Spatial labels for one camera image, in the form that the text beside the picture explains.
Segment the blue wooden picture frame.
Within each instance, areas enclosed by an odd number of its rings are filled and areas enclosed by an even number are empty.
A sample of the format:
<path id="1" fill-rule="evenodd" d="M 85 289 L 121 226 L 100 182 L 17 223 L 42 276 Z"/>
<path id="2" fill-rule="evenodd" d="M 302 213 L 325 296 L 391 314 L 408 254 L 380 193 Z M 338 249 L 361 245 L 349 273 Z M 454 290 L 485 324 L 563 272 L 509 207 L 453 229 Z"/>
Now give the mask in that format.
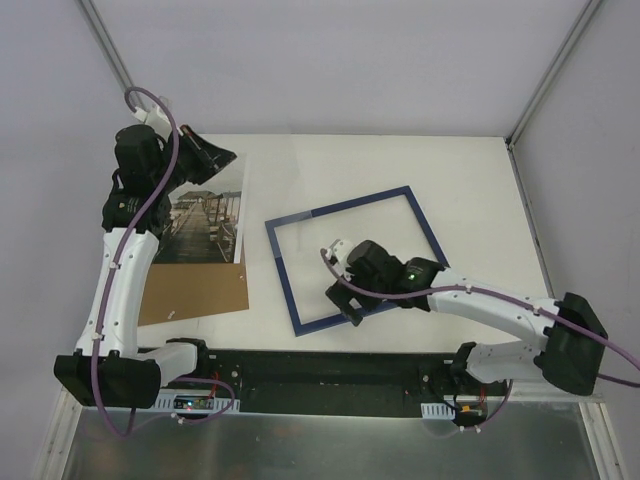
<path id="1" fill-rule="evenodd" d="M 350 200 L 341 201 L 338 203 L 312 208 L 298 213 L 285 215 L 279 218 L 274 218 L 265 221 L 265 228 L 267 231 L 269 244 L 274 257 L 274 263 L 278 273 L 280 285 L 283 291 L 284 299 L 286 302 L 287 310 L 289 313 L 292 329 L 296 337 L 315 333 L 324 329 L 344 324 L 347 320 L 340 314 L 334 314 L 325 318 L 311 321 L 303 324 L 300 319 L 299 312 L 297 310 L 296 301 L 294 298 L 291 283 L 286 271 L 285 261 L 283 259 L 281 248 L 278 242 L 276 229 L 286 225 L 303 222 L 319 218 L 326 215 L 335 214 L 337 212 L 346 211 L 349 209 L 362 207 L 365 205 L 373 204 L 376 202 L 386 201 L 394 197 L 404 197 L 408 205 L 410 206 L 416 222 L 418 223 L 424 238 L 427 240 L 431 250 L 435 254 L 436 260 L 449 267 L 448 259 L 441 248 L 441 245 L 432 229 L 427 217 L 425 216 L 421 206 L 419 205 L 410 186 L 405 185 L 396 187 L 390 190 L 385 190 L 361 197 L 357 197 Z"/>

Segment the transparent plastic sheet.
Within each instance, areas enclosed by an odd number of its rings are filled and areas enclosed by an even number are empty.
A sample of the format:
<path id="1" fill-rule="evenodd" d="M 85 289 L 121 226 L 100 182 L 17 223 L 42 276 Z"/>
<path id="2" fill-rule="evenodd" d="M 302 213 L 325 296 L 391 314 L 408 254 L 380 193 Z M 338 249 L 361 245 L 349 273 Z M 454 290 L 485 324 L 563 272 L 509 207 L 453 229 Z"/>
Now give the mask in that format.
<path id="1" fill-rule="evenodd" d="M 408 186 L 317 207 L 265 222 L 289 317 L 294 333 L 297 336 L 314 333 L 346 322 L 351 322 L 357 326 L 366 316 L 389 311 L 396 307 L 428 309 L 424 300 L 415 302 L 413 300 L 391 301 L 372 298 L 356 293 L 339 282 L 335 282 L 325 293 L 327 298 L 338 308 L 338 312 L 309 323 L 303 323 L 294 299 L 276 229 L 395 197 L 402 197 L 407 201 L 435 258 L 433 260 L 411 259 L 407 262 L 401 262 L 397 257 L 390 255 L 382 246 L 372 240 L 365 240 L 355 247 L 349 247 L 345 240 L 336 240 L 329 247 L 329 263 L 352 285 L 375 293 L 383 293 L 386 287 L 390 287 L 393 293 L 401 293 L 403 291 L 408 293 L 418 290 L 420 287 L 428 288 L 435 278 L 435 274 L 448 267 L 449 261 L 413 191 Z"/>

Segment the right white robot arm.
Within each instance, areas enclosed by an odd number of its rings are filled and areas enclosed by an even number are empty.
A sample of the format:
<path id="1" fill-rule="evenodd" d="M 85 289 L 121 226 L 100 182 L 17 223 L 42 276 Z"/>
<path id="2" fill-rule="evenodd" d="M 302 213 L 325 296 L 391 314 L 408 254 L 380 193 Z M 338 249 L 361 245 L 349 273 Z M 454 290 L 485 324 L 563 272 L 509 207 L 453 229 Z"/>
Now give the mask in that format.
<path id="1" fill-rule="evenodd" d="M 450 382 L 461 394 L 508 380 L 545 380 L 578 396 L 595 389 L 608 334 L 578 294 L 517 296 L 437 261 L 403 262 L 371 240 L 358 245 L 336 240 L 320 255 L 335 278 L 325 295 L 353 325 L 391 304 L 466 318 L 513 336 L 507 343 L 468 342 L 458 349 Z"/>

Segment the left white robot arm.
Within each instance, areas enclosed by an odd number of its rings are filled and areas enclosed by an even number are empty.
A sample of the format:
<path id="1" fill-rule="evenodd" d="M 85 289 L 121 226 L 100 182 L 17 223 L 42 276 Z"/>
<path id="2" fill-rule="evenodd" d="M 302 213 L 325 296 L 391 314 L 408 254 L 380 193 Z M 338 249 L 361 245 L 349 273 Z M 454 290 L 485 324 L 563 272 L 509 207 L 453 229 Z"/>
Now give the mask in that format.
<path id="1" fill-rule="evenodd" d="M 204 387 L 212 369 L 202 340 L 174 339 L 145 353 L 138 348 L 144 287 L 170 222 L 169 195 L 212 179 L 237 156 L 187 125 L 161 135 L 142 124 L 116 133 L 114 154 L 93 304 L 74 351 L 56 357 L 54 375 L 85 407 L 148 409 L 178 378 L 188 388 Z"/>

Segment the pier landscape photo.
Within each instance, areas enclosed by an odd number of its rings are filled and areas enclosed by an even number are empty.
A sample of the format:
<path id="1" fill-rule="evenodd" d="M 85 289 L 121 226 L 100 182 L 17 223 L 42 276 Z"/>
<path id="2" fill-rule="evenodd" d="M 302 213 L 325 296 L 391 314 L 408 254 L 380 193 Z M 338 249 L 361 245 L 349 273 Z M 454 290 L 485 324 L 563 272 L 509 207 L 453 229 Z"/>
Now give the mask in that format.
<path id="1" fill-rule="evenodd" d="M 154 262 L 159 265 L 239 262 L 246 173 L 247 157 L 241 154 L 203 184 L 186 183 L 172 192 L 170 221 Z"/>

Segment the brown cardboard backing board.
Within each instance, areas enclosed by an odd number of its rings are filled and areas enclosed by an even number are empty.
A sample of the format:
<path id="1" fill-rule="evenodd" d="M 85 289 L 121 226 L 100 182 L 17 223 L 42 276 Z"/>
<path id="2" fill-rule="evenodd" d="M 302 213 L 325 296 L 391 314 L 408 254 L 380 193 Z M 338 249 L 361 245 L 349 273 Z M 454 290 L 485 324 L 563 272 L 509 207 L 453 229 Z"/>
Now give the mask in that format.
<path id="1" fill-rule="evenodd" d="M 147 275 L 138 324 L 237 312 L 249 308 L 242 263 L 153 264 Z"/>

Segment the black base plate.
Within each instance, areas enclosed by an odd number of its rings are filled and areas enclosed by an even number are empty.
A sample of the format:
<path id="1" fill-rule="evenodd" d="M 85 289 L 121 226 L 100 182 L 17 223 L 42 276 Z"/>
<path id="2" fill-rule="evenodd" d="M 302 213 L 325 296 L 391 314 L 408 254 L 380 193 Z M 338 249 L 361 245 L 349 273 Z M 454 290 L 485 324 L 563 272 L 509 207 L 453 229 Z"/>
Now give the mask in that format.
<path id="1" fill-rule="evenodd" d="M 423 403 L 483 388 L 451 373 L 451 354 L 210 350 L 187 382 L 232 387 L 242 413 L 416 418 Z"/>

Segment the left aluminium corner post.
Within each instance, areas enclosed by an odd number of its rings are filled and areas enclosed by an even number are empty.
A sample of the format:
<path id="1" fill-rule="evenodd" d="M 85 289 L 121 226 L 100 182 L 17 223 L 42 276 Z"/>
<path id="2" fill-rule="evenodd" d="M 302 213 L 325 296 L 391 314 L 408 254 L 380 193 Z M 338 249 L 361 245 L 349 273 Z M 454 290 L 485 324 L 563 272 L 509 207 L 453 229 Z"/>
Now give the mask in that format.
<path id="1" fill-rule="evenodd" d="M 120 89 L 125 91 L 129 87 L 132 87 L 134 82 L 96 3 L 93 0 L 77 0 L 76 5 Z"/>

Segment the aluminium corner post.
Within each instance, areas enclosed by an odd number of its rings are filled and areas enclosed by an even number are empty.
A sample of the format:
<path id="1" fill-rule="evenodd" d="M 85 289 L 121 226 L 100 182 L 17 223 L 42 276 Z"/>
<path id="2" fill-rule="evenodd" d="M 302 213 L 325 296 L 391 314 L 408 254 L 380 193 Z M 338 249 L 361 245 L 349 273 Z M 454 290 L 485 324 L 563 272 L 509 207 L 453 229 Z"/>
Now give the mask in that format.
<path id="1" fill-rule="evenodd" d="M 561 76 L 565 66 L 576 52 L 587 30 L 605 4 L 606 1 L 604 0 L 588 0 L 579 10 L 578 15 L 537 82 L 514 126 L 505 137 L 508 151 L 512 151 L 523 136 L 537 110 L 550 93 L 554 83 Z"/>
<path id="2" fill-rule="evenodd" d="M 132 87 L 134 82 L 96 3 L 93 0 L 77 0 L 76 5 L 120 89 L 125 91 L 129 87 Z"/>

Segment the right aluminium corner post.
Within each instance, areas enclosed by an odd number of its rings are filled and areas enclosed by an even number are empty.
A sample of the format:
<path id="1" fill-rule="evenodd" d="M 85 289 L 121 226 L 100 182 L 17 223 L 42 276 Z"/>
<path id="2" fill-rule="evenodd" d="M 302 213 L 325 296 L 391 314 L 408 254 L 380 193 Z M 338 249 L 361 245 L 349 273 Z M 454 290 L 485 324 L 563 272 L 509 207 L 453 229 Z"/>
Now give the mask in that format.
<path id="1" fill-rule="evenodd" d="M 579 10 L 578 15 L 537 82 L 514 126 L 505 137 L 508 151 L 512 151 L 523 136 L 537 110 L 550 93 L 554 83 L 561 76 L 565 66 L 576 52 L 587 30 L 605 4 L 606 1 L 604 0 L 588 0 Z"/>

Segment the aluminium front rail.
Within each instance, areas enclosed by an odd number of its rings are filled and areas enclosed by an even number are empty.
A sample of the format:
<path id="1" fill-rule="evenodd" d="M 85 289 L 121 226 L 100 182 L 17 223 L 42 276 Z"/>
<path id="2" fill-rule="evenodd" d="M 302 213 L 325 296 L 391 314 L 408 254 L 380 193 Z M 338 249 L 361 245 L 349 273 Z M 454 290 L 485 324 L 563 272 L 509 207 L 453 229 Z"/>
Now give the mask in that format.
<path id="1" fill-rule="evenodd" d="M 141 413 L 128 438 L 81 410 L 61 479 L 619 479 L 602 402 L 518 386 L 489 424 L 226 414 L 197 426 Z"/>

